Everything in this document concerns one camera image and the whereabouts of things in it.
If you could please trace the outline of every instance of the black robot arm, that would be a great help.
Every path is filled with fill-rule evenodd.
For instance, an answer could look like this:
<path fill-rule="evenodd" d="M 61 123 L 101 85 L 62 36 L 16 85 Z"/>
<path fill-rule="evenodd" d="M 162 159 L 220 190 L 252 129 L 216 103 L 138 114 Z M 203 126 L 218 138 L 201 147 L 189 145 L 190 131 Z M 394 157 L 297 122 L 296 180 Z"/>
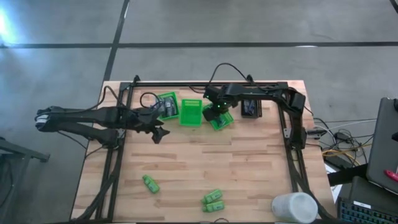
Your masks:
<path fill-rule="evenodd" d="M 118 129 L 153 133 L 152 140 L 158 144 L 170 131 L 162 129 L 159 112 L 154 108 L 127 109 L 124 106 L 103 107 L 97 110 L 66 109 L 51 106 L 38 110 L 36 128 L 42 132 L 66 131 L 87 139 L 96 139 L 107 147 L 119 145 Z M 107 129 L 97 129 L 80 123 L 97 123 Z"/>
<path fill-rule="evenodd" d="M 275 101 L 290 116 L 292 129 L 289 144 L 293 149 L 303 149 L 307 134 L 303 127 L 302 115 L 305 96 L 291 87 L 261 88 L 259 86 L 244 87 L 230 83 L 221 88 L 207 86 L 204 98 L 208 98 L 212 107 L 203 111 L 207 121 L 216 119 L 226 113 L 229 107 L 235 107 L 241 100 L 272 100 Z"/>

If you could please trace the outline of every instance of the workbench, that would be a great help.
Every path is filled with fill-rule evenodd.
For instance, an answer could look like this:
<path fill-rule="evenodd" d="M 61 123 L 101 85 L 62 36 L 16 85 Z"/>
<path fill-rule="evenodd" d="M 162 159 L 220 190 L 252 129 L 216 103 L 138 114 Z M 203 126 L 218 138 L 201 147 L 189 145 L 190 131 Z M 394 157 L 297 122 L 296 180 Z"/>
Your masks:
<path fill-rule="evenodd" d="M 307 95 L 302 80 L 284 82 Z M 120 84 L 104 82 L 104 86 L 109 85 L 115 92 Z M 202 99 L 203 105 L 209 103 L 188 87 L 149 86 L 134 87 L 131 108 L 141 107 L 139 98 L 147 91 L 155 94 L 174 91 L 179 105 L 182 99 Z M 143 103 L 153 105 L 154 97 L 144 96 Z M 106 93 L 101 106 L 114 105 L 116 99 L 110 92 Z M 306 107 L 310 108 L 308 97 Z M 242 118 L 240 106 L 229 111 L 234 123 L 221 131 L 215 131 L 204 118 L 198 128 L 181 126 L 178 119 L 165 120 L 163 128 L 171 133 L 160 144 L 153 143 L 152 134 L 127 131 L 113 221 L 212 222 L 217 218 L 230 222 L 278 221 L 271 212 L 272 199 L 292 192 L 278 106 L 273 101 L 262 101 L 262 117 L 258 119 Z M 306 129 L 314 125 L 306 110 L 303 125 Z M 317 144 L 314 140 L 307 142 Z M 92 141 L 87 153 L 99 147 L 98 142 Z M 335 215 L 319 148 L 307 146 L 302 152 L 312 192 Z M 106 155 L 107 150 L 102 149 L 85 160 L 71 218 L 81 215 L 100 190 Z M 149 192 L 142 180 L 144 174 L 159 184 L 159 193 Z M 200 200 L 214 189 L 222 190 L 225 209 L 203 213 Z M 109 192 L 104 200 L 104 216 L 108 212 Z"/>

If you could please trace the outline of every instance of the green container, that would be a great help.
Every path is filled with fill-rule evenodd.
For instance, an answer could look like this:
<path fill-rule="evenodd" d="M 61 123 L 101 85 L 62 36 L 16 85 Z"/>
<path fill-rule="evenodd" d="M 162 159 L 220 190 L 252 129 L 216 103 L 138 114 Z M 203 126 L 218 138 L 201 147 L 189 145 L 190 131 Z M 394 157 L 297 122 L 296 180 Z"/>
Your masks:
<path fill-rule="evenodd" d="M 175 95 L 175 92 L 170 92 L 170 93 L 163 93 L 158 95 L 159 98 L 167 98 L 167 97 L 172 97 L 174 100 L 174 105 L 175 109 L 177 110 L 177 114 L 174 116 L 164 116 L 163 114 L 159 116 L 159 119 L 161 120 L 167 120 L 167 119 L 172 119 L 172 118 L 178 118 L 180 116 L 180 109 L 178 108 L 178 100 L 177 96 Z"/>
<path fill-rule="evenodd" d="M 160 190 L 160 187 L 150 176 L 144 175 L 142 176 L 142 179 L 144 180 L 144 184 L 153 194 L 156 194 Z"/>
<path fill-rule="evenodd" d="M 212 105 L 213 105 L 212 103 L 206 105 L 205 107 L 203 107 L 203 110 L 211 107 Z M 234 118 L 231 116 L 231 114 L 229 112 L 227 112 L 225 114 L 221 114 L 220 119 L 218 121 L 216 121 L 216 120 L 210 121 L 210 124 L 212 125 L 214 130 L 218 131 L 218 130 L 221 130 L 221 129 L 227 127 L 229 124 L 231 124 L 233 122 L 234 122 Z"/>
<path fill-rule="evenodd" d="M 218 211 L 218 210 L 222 210 L 224 208 L 225 208 L 224 202 L 223 201 L 219 201 L 219 202 L 214 202 L 214 203 L 207 204 L 207 205 L 203 206 L 201 208 L 201 210 L 203 212 L 215 212 L 215 211 Z"/>
<path fill-rule="evenodd" d="M 183 126 L 201 126 L 201 100 L 181 101 L 180 124 Z"/>
<path fill-rule="evenodd" d="M 206 194 L 203 199 L 201 200 L 202 203 L 207 204 L 211 202 L 215 202 L 216 200 L 220 199 L 223 196 L 221 190 L 214 190 L 209 194 Z"/>

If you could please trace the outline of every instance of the yellow wire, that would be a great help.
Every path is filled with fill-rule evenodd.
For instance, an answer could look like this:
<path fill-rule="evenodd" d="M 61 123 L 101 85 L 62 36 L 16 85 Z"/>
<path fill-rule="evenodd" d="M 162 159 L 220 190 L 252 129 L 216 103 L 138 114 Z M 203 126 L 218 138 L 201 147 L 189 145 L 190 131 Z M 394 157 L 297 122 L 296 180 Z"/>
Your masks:
<path fill-rule="evenodd" d="M 339 151 L 334 150 L 334 149 L 330 149 L 330 150 L 327 150 L 327 151 L 330 151 L 330 152 L 339 152 Z M 323 155 L 323 156 L 329 156 L 329 157 L 330 157 L 330 156 L 337 156 L 338 154 L 345 154 L 346 156 L 352 158 L 353 161 L 356 162 L 358 166 L 361 165 L 352 155 L 348 154 L 348 153 L 345 152 L 345 151 L 342 151 L 342 152 L 343 152 L 343 153 L 334 153 L 334 154 L 332 154 L 332 155 L 327 155 L 327 154 L 322 154 L 322 155 Z"/>
<path fill-rule="evenodd" d="M 372 145 L 372 144 L 365 144 L 365 145 L 360 146 L 360 147 L 366 147 L 366 146 L 371 146 L 371 145 Z M 323 156 L 328 156 L 328 157 L 330 157 L 330 156 L 337 156 L 337 155 L 340 155 L 340 154 L 346 154 L 347 151 L 351 151 L 351 150 L 353 150 L 353 149 L 358 149 L 358 148 L 360 148 L 360 147 L 352 147 L 352 148 L 349 148 L 349 149 L 345 149 L 345 150 L 343 150 L 343 151 L 341 151 L 341 152 L 336 152 L 336 153 L 327 155 L 326 153 L 331 152 L 331 151 L 334 151 L 333 149 L 329 149 L 329 150 L 323 151 L 323 152 L 322 152 L 322 155 L 323 155 Z"/>

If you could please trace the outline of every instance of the white cup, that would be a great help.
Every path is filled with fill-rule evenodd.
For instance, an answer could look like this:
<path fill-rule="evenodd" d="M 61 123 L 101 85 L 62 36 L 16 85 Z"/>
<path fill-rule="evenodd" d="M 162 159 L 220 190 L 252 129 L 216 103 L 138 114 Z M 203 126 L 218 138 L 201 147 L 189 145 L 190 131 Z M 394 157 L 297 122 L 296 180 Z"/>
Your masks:
<path fill-rule="evenodd" d="M 309 194 L 297 192 L 276 196 L 272 201 L 272 212 L 289 222 L 311 223 L 318 215 L 318 205 Z"/>

